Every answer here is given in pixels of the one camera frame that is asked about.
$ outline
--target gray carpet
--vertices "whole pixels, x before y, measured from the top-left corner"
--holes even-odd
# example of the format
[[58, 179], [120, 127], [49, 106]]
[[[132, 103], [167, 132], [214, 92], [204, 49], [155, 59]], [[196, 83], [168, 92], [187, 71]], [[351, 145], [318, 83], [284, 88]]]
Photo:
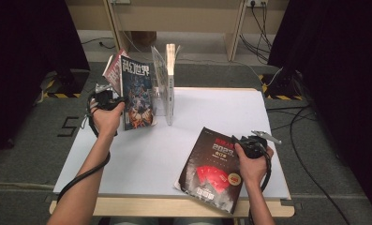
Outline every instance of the gray carpet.
[[[79, 98], [44, 98], [36, 105], [13, 138], [14, 147], [0, 151], [0, 224], [45, 224], [49, 218], [52, 187], [82, 125], [88, 92], [103, 83], [103, 63], [90, 63], [91, 72]], [[275, 68], [254, 67], [258, 74]], [[177, 65], [176, 86], [253, 87], [260, 81], [245, 66]], [[307, 102], [265, 99], [267, 109], [299, 107]], [[296, 157], [290, 138], [290, 122], [299, 109], [268, 112], [296, 214], [276, 218], [276, 224], [346, 224], [334, 205], [318, 188]], [[327, 135], [312, 109], [302, 112], [292, 126], [292, 138], [316, 182], [333, 198], [351, 224], [372, 224], [372, 206], [350, 169], [336, 157]], [[98, 224], [96, 217], [92, 224]]]

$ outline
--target white tabletop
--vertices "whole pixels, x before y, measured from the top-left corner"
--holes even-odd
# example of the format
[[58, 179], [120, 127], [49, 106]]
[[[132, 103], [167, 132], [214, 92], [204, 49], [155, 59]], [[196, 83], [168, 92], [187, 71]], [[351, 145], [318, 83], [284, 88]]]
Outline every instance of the white tabletop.
[[[100, 196], [155, 196], [181, 198], [173, 187], [203, 127], [237, 138], [252, 135], [251, 130], [271, 133], [262, 94], [245, 89], [175, 88], [173, 125], [164, 116], [157, 124], [123, 131], [118, 129], [111, 148], [111, 161], [105, 167]], [[96, 140], [87, 125], [80, 129], [53, 192], [74, 178]], [[267, 199], [288, 199], [288, 186], [277, 154], [264, 191]], [[243, 187], [241, 197], [246, 197]]]

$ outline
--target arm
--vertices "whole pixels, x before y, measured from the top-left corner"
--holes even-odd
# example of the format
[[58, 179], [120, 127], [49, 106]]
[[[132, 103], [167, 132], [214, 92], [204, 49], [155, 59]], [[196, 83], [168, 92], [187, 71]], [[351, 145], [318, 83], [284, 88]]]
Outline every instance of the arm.
[[[250, 212], [255, 224], [275, 224], [260, 188], [261, 180], [267, 171], [265, 158], [248, 158], [245, 155], [244, 149], [238, 143], [235, 144], [235, 151], [240, 160], [241, 175], [244, 178], [249, 197]], [[270, 147], [267, 147], [267, 153], [272, 157], [274, 151]]]
[[[112, 111], [92, 109], [99, 134], [77, 176], [96, 167], [107, 157], [124, 107], [125, 104], [120, 103]], [[69, 189], [56, 205], [48, 224], [89, 224], [95, 210], [103, 169]]]

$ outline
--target black curtain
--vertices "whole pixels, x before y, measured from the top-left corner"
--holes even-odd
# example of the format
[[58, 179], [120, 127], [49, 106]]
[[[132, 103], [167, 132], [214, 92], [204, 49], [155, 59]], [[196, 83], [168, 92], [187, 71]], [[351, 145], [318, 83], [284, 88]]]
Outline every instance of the black curtain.
[[0, 148], [13, 138], [50, 71], [89, 65], [64, 0], [0, 1]]
[[372, 1], [290, 0], [268, 64], [302, 72], [337, 154], [372, 203]]

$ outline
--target book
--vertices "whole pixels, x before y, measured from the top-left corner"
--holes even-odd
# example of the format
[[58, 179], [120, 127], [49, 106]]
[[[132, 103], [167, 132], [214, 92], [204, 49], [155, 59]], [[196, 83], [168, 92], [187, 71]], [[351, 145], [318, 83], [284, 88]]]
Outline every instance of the book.
[[124, 55], [121, 62], [121, 97], [128, 97], [129, 101], [124, 109], [124, 130], [150, 127], [156, 123], [150, 67]]
[[233, 214], [243, 179], [231, 137], [204, 127], [174, 186]]
[[125, 50], [120, 50], [118, 54], [112, 55], [109, 58], [106, 68], [103, 72], [103, 77], [110, 83], [112, 89], [116, 94], [121, 95], [122, 84], [121, 84], [121, 56], [129, 57]]
[[163, 100], [164, 112], [168, 125], [172, 125], [173, 123], [174, 65], [179, 49], [178, 47], [176, 51], [175, 44], [167, 44], [165, 59], [163, 59], [159, 51], [154, 46], [151, 47], [159, 94]]

